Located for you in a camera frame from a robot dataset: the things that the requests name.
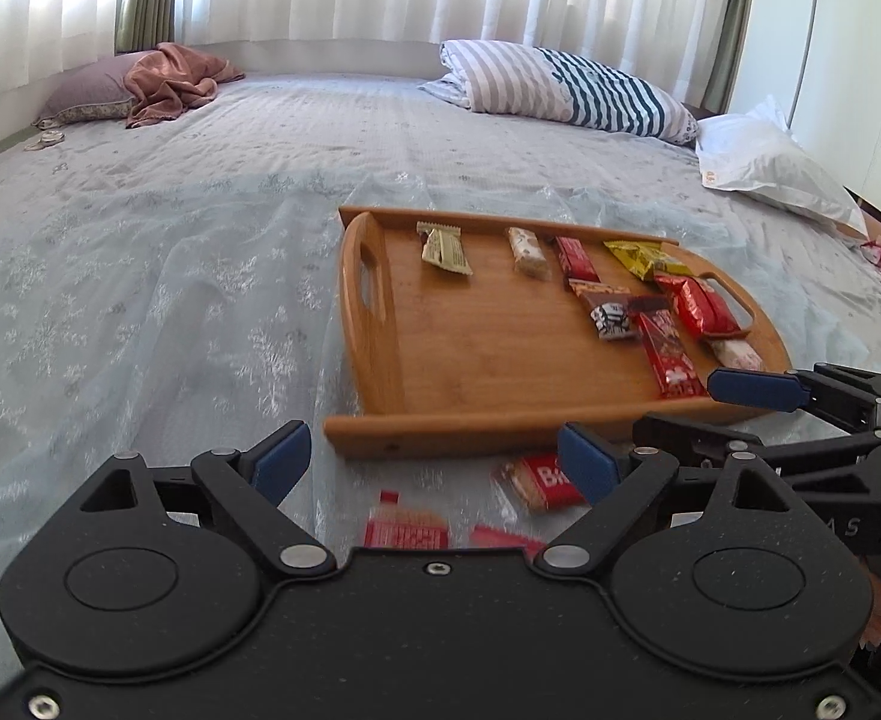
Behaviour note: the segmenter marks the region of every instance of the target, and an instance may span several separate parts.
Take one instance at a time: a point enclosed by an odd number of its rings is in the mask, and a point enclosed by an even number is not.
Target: mattress
[[[339,203],[636,228],[681,239],[751,289],[795,365],[881,370],[881,274],[808,220],[700,183],[693,151],[655,139],[478,115],[416,82],[251,77],[175,122],[67,129],[0,155],[0,573],[114,449],[182,464],[314,431],[283,509],[338,556],[378,490],[474,523],[552,538],[578,512],[526,517],[497,461],[348,464],[320,435],[358,408],[343,360]],[[826,435],[800,415],[767,440]],[[16,669],[0,625],[0,683]]]

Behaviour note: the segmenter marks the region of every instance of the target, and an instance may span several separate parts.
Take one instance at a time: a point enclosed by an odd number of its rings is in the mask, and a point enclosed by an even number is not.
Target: wooden tray
[[[649,410],[718,424],[756,410],[708,397],[661,399],[641,343],[602,341],[585,308],[564,289],[546,236],[579,239],[602,281],[655,293],[631,275],[604,241],[660,241],[697,274],[715,278],[753,317],[748,341],[767,370],[790,361],[777,330],[740,285],[676,241],[599,227],[520,218],[381,208],[341,208],[343,339],[365,413],[334,415],[324,433],[348,458],[446,457],[556,446],[565,421],[625,440]],[[461,227],[474,275],[420,260],[420,220]],[[551,280],[514,271],[505,236],[538,234]],[[681,328],[702,380],[718,367]]]

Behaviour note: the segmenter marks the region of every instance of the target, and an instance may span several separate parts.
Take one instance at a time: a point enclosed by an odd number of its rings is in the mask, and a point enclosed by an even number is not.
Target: screw
[[[327,560],[327,550],[317,544],[294,544],[280,551],[280,561],[289,568],[317,568]]]
[[[60,705],[50,696],[34,696],[26,703],[26,708],[37,720],[55,720],[60,717]]]
[[[591,553],[575,544],[558,544],[545,549],[543,557],[551,568],[580,568],[591,560]]]
[[[840,720],[847,711],[847,702],[840,696],[828,696],[820,704],[814,716],[817,720]]]

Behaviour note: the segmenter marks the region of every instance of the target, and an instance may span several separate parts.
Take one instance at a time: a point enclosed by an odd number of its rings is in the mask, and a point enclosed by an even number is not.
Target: pillow
[[[571,53],[496,40],[447,40],[441,81],[419,87],[477,113],[510,113],[577,127],[694,140],[690,112],[653,84]]]
[[[696,148],[708,189],[744,191],[850,237],[868,237],[853,197],[794,142],[773,97],[747,114],[703,119]]]
[[[149,53],[104,57],[70,74],[44,103],[34,126],[50,129],[93,119],[127,119],[134,95],[124,86],[124,76]]]

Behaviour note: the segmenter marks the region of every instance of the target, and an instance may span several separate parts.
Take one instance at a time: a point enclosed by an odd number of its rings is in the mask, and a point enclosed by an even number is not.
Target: red wrapper
[[[669,311],[638,314],[637,329],[651,370],[658,378],[661,397],[706,395],[694,364],[684,351],[674,319]]]
[[[564,281],[576,278],[581,281],[600,281],[591,263],[591,257],[576,238],[554,238],[554,251],[564,272]]]
[[[388,549],[447,549],[447,520],[434,512],[402,509],[399,496],[382,490],[380,506],[367,520],[364,546]]]
[[[482,549],[521,547],[527,557],[533,559],[534,555],[537,555],[547,545],[543,541],[537,541],[535,538],[527,538],[527,536],[519,536],[517,533],[508,533],[507,531],[498,531],[497,528],[490,528],[487,525],[475,525],[471,531],[471,546]]]
[[[535,512],[586,503],[558,467],[558,456],[554,452],[509,463],[504,466],[503,472],[517,495]]]
[[[747,334],[738,326],[724,298],[708,282],[693,276],[666,274],[655,274],[654,280],[671,295],[675,313],[696,340],[743,338]]]

